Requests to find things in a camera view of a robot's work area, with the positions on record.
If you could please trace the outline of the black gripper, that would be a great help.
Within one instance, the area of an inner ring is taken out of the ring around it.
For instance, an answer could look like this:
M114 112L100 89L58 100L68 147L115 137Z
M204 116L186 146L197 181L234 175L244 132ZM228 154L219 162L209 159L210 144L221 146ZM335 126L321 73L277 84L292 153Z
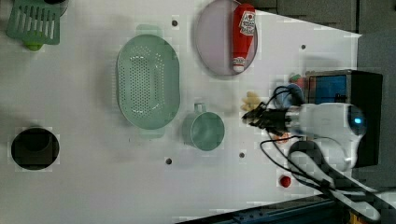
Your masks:
M266 105L260 104L255 109L247 112L242 119L256 119L256 122L249 123L252 127L286 133L288 131L287 123L290 121L286 117L287 112L287 109L266 109Z

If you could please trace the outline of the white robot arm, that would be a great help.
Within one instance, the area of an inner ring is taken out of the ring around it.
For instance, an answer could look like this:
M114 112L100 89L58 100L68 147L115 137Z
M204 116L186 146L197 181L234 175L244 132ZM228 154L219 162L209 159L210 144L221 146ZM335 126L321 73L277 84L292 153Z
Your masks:
M242 120L269 133L298 140L283 154L297 181L350 209L369 224L395 224L395 188L374 190L346 175L366 134L362 111L351 104L303 104L269 108L261 102Z

